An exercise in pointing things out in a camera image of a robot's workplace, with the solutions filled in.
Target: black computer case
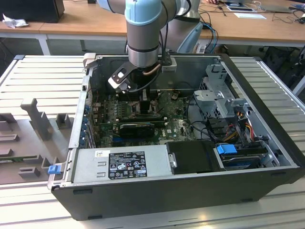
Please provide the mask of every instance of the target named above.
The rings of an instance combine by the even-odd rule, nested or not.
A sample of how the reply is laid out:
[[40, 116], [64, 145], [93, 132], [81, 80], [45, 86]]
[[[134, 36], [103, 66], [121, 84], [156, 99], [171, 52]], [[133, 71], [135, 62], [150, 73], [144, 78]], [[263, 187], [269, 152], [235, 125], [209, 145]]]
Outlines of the black computer case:
[[2, 14], [13, 19], [57, 23], [65, 8], [62, 0], [2, 0]]

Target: robotic arm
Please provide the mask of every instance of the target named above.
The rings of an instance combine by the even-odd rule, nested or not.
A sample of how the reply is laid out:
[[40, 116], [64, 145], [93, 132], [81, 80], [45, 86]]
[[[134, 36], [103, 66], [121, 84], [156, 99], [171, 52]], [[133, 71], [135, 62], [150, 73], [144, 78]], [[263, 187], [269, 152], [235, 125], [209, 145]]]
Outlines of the robotic arm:
[[[126, 18], [129, 62], [108, 80], [118, 92], [142, 91], [158, 77], [163, 64], [158, 59], [160, 43], [164, 44], [162, 57], [165, 47], [188, 53], [201, 33], [200, 0], [98, 0], [98, 3]], [[131, 90], [128, 76], [138, 84], [137, 89]]]

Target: sticker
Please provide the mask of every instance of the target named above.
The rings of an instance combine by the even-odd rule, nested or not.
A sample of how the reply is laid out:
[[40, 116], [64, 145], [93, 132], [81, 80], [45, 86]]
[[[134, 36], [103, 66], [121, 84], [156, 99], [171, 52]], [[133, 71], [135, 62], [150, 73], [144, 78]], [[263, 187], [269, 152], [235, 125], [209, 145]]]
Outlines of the sticker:
[[110, 150], [96, 150], [95, 157], [108, 156]]
[[113, 180], [123, 178], [147, 177], [147, 166], [144, 151], [108, 154], [109, 179]]
[[13, 161], [12, 160], [2, 160], [2, 161], [0, 161], [0, 163], [13, 163]]

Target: paper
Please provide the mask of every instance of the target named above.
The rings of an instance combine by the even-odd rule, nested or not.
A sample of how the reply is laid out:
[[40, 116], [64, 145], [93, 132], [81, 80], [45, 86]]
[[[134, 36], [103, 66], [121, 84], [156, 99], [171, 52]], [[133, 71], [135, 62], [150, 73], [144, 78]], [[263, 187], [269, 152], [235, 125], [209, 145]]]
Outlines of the paper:
[[16, 27], [23, 27], [23, 26], [28, 26], [29, 24], [23, 20], [23, 19], [18, 19], [18, 20], [15, 20], [15, 19], [12, 19], [12, 18], [8, 18], [6, 17], [4, 14], [3, 14], [3, 20], [2, 22], [4, 24], [6, 24], [7, 27], [11, 27], [13, 29], [15, 29]]
[[267, 19], [261, 14], [254, 13], [234, 13], [238, 18], [251, 18], [251, 19]]

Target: barcode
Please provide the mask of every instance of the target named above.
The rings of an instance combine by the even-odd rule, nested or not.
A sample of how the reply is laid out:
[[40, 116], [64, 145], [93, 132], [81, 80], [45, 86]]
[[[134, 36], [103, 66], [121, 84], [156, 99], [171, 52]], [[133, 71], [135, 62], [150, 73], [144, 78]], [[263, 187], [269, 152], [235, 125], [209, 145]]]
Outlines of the barcode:
[[139, 173], [146, 173], [146, 169], [137, 170], [137, 174], [139, 174]]

